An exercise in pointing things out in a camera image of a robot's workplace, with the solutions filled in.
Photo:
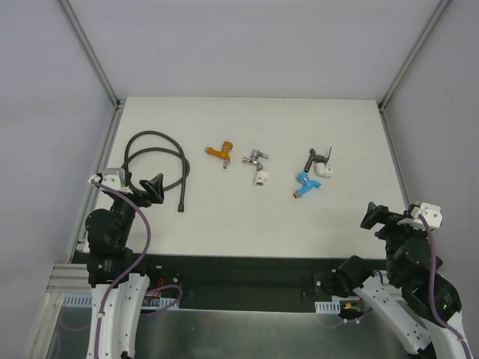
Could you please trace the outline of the white elbow fitting centre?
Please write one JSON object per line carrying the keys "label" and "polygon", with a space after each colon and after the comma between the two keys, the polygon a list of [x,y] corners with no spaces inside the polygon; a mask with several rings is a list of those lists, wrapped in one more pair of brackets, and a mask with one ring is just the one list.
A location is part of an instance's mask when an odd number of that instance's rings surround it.
{"label": "white elbow fitting centre", "polygon": [[262,170],[257,170],[254,175],[254,185],[255,186],[263,186],[265,185],[266,181],[269,179],[269,172]]}

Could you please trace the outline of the blue plastic faucet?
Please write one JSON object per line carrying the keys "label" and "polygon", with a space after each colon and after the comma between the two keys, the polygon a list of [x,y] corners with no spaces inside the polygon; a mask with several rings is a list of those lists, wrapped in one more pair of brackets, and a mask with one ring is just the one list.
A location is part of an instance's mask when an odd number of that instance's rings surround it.
{"label": "blue plastic faucet", "polygon": [[319,188],[321,186],[320,182],[310,179],[308,173],[304,171],[298,174],[296,181],[299,182],[302,187],[294,191],[293,196],[295,198],[300,198],[310,190]]}

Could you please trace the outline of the chrome lever faucet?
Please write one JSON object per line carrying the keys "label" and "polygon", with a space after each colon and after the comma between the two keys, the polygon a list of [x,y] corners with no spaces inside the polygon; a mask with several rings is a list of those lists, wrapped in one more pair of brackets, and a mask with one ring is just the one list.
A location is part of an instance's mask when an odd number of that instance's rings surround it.
{"label": "chrome lever faucet", "polygon": [[243,163],[249,164],[249,165],[255,165],[256,167],[261,167],[262,164],[260,162],[260,158],[263,159],[268,159],[269,155],[266,153],[263,153],[259,150],[252,150],[251,154],[249,157],[244,157],[242,159]]}

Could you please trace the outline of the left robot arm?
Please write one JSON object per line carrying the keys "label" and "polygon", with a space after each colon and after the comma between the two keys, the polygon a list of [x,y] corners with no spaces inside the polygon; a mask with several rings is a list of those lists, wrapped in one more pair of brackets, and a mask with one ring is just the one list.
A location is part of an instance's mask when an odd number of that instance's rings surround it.
{"label": "left robot arm", "polygon": [[120,168],[107,169],[89,179],[112,198],[110,209],[95,209],[85,221],[88,240],[88,282],[92,316],[87,358],[133,358],[141,304],[146,291],[158,282],[146,253],[135,255],[126,246],[141,208],[164,200],[163,175],[141,180],[143,194],[135,193]]}

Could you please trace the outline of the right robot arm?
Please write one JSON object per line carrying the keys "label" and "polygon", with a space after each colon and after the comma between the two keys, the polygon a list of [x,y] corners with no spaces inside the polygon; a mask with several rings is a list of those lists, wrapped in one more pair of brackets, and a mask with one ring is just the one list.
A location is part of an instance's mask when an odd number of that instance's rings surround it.
{"label": "right robot arm", "polygon": [[385,271],[401,291],[402,307],[385,290],[364,259],[351,256],[321,278],[324,292],[346,298],[356,295],[394,332],[410,358],[472,358],[463,329],[460,295],[438,272],[433,231],[440,228],[440,206],[412,204],[403,213],[369,203],[361,228],[385,243]]}

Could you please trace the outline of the white elbow fitting right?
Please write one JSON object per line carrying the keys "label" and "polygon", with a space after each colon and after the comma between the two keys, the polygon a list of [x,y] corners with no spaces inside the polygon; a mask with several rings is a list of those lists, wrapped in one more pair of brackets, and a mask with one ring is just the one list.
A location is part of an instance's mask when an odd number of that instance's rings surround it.
{"label": "white elbow fitting right", "polygon": [[334,171],[332,168],[328,167],[325,163],[318,162],[314,166],[314,172],[318,177],[322,178],[331,178]]}

